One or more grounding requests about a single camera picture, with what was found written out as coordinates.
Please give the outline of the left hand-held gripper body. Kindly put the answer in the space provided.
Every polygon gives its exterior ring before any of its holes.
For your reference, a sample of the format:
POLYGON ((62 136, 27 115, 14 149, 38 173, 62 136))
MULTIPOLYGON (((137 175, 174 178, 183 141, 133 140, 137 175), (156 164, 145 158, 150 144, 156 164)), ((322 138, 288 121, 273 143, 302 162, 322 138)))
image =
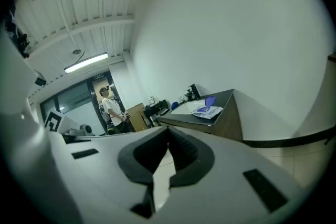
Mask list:
POLYGON ((90 125, 79 124, 65 114, 51 110, 47 115, 45 128, 48 131, 57 132, 68 136, 94 136, 90 125))

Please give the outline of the long ceiling light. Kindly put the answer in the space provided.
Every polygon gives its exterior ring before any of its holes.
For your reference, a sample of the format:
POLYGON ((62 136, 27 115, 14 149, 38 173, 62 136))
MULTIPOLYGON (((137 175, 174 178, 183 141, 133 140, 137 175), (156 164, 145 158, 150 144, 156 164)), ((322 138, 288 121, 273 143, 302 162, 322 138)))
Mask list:
POLYGON ((101 61, 101 60, 105 60, 108 58, 108 54, 105 52, 105 53, 102 53, 102 54, 99 54, 99 55, 96 55, 94 57, 90 57, 90 58, 87 58, 85 60, 82 60, 82 61, 78 61, 76 63, 74 63, 73 65, 71 66, 68 66, 64 69, 64 72, 66 74, 69 74, 69 73, 72 73, 78 69, 81 69, 83 67, 86 67, 88 65, 91 65, 93 63, 96 63, 98 61, 101 61))

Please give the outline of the person's dark shirt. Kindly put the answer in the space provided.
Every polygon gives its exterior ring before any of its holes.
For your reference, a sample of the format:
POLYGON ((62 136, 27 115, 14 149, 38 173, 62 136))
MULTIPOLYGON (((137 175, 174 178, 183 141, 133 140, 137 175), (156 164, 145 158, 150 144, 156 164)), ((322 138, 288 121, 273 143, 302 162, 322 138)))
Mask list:
POLYGON ((5 12, 3 22, 7 35, 13 42, 16 42, 18 38, 18 31, 15 23, 15 9, 9 9, 5 12))

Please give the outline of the black faucet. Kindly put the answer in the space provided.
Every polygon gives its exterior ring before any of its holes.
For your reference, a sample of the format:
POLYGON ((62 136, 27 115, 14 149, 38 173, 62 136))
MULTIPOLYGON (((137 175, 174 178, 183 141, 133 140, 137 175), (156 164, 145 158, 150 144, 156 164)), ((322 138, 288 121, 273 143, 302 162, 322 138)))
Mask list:
POLYGON ((198 89, 197 89, 197 87, 196 87, 195 84, 192 84, 192 85, 190 85, 188 87, 185 96, 187 97, 187 99, 189 101, 193 101, 193 100, 197 100, 197 99, 201 98, 201 96, 200 96, 200 94, 198 92, 198 89))

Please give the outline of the black top wooden counter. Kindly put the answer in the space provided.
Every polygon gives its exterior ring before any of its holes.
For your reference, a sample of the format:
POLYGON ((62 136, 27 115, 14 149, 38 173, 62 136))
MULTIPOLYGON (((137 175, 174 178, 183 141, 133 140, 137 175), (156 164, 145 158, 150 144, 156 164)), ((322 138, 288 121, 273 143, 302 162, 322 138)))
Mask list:
POLYGON ((241 142, 243 132, 234 90, 214 93, 213 96, 216 97, 214 105, 222 107, 223 110, 210 120, 192 114, 178 114, 178 111, 186 108, 186 103, 163 116, 159 116, 158 120, 163 125, 184 127, 241 142))

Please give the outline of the white sink basin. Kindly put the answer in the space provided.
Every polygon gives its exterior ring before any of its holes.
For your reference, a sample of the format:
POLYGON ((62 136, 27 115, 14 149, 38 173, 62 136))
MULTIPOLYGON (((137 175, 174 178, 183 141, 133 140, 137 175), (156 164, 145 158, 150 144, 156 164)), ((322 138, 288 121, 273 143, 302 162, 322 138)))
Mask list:
POLYGON ((194 100, 190 102, 185 102, 179 105, 177 108, 172 110, 172 114, 182 114, 189 115, 193 114, 194 111, 197 111, 199 108, 203 108, 205 106, 205 100, 194 100))

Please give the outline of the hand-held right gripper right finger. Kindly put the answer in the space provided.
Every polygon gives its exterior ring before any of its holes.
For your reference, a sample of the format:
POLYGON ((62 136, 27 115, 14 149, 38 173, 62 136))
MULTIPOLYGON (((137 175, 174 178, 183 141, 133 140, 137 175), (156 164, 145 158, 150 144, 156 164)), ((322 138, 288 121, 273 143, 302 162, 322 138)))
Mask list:
POLYGON ((305 201, 308 191, 284 169, 253 148, 233 140, 179 127, 214 152, 213 167, 197 184, 172 187, 154 224, 281 224, 305 201), (244 172, 257 169, 285 197, 270 212, 244 172))

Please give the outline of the brown cardboard box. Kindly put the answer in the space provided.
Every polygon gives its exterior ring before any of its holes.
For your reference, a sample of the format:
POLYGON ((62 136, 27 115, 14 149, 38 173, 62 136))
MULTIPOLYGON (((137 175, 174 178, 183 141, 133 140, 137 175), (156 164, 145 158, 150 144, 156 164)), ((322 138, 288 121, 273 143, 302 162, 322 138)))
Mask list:
POLYGON ((143 119, 143 116, 144 116, 143 111, 142 111, 143 108, 144 108, 143 103, 140 103, 138 105, 135 105, 127 109, 127 112, 130 116, 129 118, 130 122, 136 132, 140 132, 148 128, 143 119))

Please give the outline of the black machine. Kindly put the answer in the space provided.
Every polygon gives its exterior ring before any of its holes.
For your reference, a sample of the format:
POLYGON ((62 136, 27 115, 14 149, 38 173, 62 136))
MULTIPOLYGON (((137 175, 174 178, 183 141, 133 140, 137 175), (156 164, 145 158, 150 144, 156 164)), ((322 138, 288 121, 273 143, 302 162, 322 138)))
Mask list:
POLYGON ((152 115, 158 114, 162 110, 168 109, 168 103, 166 100, 158 101, 152 105, 147 105, 143 109, 143 113, 146 117, 151 117, 152 115))

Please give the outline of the white and purple packet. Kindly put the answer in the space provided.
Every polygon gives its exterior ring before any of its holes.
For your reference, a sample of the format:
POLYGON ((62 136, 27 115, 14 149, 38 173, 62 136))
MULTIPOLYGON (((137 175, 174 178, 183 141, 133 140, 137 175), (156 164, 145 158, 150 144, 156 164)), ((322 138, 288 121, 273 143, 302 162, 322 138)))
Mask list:
POLYGON ((222 110, 223 108, 219 106, 200 106, 193 110, 192 114, 199 118, 210 120, 216 115, 220 114, 222 110))

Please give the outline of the dark framed door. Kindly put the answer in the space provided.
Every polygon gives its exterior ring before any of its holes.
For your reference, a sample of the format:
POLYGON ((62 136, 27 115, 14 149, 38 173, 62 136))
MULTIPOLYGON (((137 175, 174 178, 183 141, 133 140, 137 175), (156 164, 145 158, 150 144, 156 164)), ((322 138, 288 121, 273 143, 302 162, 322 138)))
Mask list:
POLYGON ((126 115, 128 118, 130 118, 128 112, 126 111, 120 96, 118 94, 118 91, 115 87, 115 84, 113 82, 113 78, 109 72, 103 72, 104 77, 95 80, 93 77, 89 80, 89 89, 91 91, 91 95, 94 98, 93 104, 95 107, 95 110, 98 112, 98 117, 100 121, 102 122, 102 126, 105 129, 106 134, 109 134, 109 125, 108 120, 109 117, 104 113, 104 109, 101 106, 101 100, 102 96, 99 93, 99 90, 103 87, 108 87, 109 89, 109 97, 112 98, 114 101, 117 102, 117 105, 121 109, 121 112, 126 115))

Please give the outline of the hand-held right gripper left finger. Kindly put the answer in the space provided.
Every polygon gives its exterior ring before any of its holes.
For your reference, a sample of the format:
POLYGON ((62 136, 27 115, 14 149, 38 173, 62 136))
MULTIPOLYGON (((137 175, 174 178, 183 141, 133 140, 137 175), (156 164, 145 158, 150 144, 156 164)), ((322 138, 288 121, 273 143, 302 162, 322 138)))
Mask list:
POLYGON ((82 218, 82 224, 144 223, 131 212, 140 203, 146 187, 129 181, 118 165, 124 146, 152 133, 95 136, 67 144, 61 134, 48 137, 58 171, 82 218))

